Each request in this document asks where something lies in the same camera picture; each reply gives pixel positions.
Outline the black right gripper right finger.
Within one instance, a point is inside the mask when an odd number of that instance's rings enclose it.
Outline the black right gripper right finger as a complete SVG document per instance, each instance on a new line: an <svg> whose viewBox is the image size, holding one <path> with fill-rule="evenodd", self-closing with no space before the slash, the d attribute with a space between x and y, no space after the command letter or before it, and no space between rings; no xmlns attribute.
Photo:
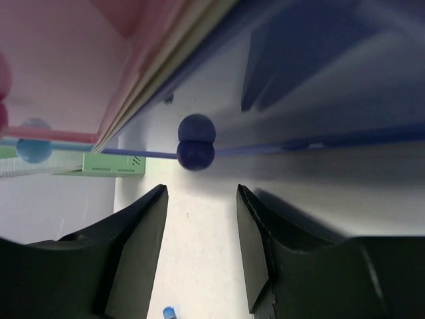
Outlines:
<svg viewBox="0 0 425 319"><path fill-rule="evenodd" d="M424 238L334 241L288 221L294 208L267 207L236 191L240 252L255 318L423 318Z"/></svg>

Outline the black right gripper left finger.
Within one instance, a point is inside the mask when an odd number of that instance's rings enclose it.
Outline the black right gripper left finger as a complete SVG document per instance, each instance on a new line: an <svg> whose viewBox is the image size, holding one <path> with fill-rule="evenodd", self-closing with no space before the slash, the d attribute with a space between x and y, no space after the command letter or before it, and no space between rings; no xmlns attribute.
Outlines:
<svg viewBox="0 0 425 319"><path fill-rule="evenodd" d="M2 318L146 318L167 218L158 185L57 241L1 240Z"/></svg>

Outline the light blue small drawer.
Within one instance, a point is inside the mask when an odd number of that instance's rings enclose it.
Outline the light blue small drawer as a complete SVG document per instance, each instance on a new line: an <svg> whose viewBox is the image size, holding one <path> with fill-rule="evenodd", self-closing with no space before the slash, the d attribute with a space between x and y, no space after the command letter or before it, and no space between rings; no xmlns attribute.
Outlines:
<svg viewBox="0 0 425 319"><path fill-rule="evenodd" d="M97 139L98 135L93 133L53 129L41 118L30 118L20 126L11 126L8 119L1 119L1 145L13 146L17 156L27 163L42 163L54 151L90 152Z"/></svg>

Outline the blue wide bottom drawer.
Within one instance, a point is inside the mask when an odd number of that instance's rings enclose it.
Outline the blue wide bottom drawer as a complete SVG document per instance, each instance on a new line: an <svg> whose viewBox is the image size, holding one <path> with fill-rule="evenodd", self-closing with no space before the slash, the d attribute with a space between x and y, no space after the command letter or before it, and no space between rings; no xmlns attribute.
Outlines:
<svg viewBox="0 0 425 319"><path fill-rule="evenodd" d="M179 160L424 139L423 1L241 1L112 138Z"/></svg>

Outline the pink small drawer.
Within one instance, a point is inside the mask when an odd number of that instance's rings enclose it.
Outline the pink small drawer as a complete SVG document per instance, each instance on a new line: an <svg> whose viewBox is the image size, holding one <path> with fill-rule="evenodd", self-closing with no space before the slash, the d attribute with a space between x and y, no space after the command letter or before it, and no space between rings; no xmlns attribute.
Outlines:
<svg viewBox="0 0 425 319"><path fill-rule="evenodd" d="M94 144L190 1L2 1L1 135Z"/></svg>

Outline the white mini drawer cabinet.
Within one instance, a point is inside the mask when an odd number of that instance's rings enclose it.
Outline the white mini drawer cabinet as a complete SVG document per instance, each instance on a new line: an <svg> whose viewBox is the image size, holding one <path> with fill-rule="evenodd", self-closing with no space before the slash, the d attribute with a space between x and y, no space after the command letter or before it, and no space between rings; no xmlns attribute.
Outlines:
<svg viewBox="0 0 425 319"><path fill-rule="evenodd" d="M149 1L93 152L106 147L235 6L235 1Z"/></svg>

